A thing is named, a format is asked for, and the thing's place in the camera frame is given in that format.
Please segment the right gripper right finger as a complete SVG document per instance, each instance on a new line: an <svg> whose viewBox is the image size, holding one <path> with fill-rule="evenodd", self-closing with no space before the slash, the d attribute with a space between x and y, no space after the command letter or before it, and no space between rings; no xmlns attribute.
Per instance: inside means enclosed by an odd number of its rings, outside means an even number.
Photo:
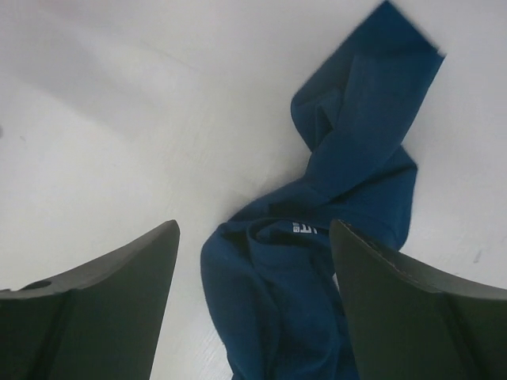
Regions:
<svg viewBox="0 0 507 380"><path fill-rule="evenodd" d="M503 379L506 292L333 221L330 243L362 379Z"/></svg>

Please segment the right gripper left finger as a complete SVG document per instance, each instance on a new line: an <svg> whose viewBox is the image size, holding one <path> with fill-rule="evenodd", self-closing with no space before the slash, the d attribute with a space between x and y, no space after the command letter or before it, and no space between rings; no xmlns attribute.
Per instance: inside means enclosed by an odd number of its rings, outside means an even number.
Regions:
<svg viewBox="0 0 507 380"><path fill-rule="evenodd" d="M167 221L69 271L1 293L4 379L148 379L179 245Z"/></svg>

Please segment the blue t-shirt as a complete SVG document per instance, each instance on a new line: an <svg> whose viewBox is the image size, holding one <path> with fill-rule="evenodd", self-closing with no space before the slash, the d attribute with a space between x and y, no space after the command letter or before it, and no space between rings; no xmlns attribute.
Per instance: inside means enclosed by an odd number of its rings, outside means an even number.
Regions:
<svg viewBox="0 0 507 380"><path fill-rule="evenodd" d="M292 98L311 152L305 173L221 224L201 252L206 302L233 378L357 378L330 224L404 245L417 165L402 141L442 62L382 2Z"/></svg>

